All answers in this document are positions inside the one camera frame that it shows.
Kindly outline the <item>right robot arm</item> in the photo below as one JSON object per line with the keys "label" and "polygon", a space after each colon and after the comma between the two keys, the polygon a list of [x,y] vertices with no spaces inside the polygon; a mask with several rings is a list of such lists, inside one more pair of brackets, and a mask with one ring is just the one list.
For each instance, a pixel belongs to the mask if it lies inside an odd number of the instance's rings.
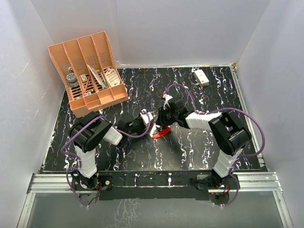
{"label": "right robot arm", "polygon": [[248,127],[233,111],[200,114],[187,110],[180,98],[165,95],[155,123],[158,132],[153,138],[166,135],[174,123],[186,129],[201,129],[212,132],[219,147],[219,156],[211,174],[202,182],[219,189],[225,187],[232,174],[233,164],[252,139]]}

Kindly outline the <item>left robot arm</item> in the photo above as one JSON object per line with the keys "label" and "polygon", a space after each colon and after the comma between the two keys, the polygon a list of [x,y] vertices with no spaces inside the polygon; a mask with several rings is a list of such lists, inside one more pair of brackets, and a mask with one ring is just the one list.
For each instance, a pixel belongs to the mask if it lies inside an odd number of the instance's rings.
{"label": "left robot arm", "polygon": [[82,117],[70,130],[70,142],[74,144],[78,168],[71,176],[82,188],[93,190],[98,186],[95,148],[104,140],[118,146],[126,138],[140,138],[147,134],[154,119],[151,112],[143,109],[138,117],[125,114],[116,125],[105,117],[91,112]]}

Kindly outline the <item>red black keyring holder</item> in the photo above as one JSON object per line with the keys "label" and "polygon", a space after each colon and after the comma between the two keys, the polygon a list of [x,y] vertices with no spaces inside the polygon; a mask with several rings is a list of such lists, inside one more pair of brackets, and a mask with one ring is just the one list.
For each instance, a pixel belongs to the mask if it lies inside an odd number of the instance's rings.
{"label": "red black keyring holder", "polygon": [[167,126],[164,129],[162,129],[159,125],[154,124],[150,130],[149,135],[153,139],[159,139],[161,137],[164,137],[166,134],[168,134],[171,131],[171,127]]}

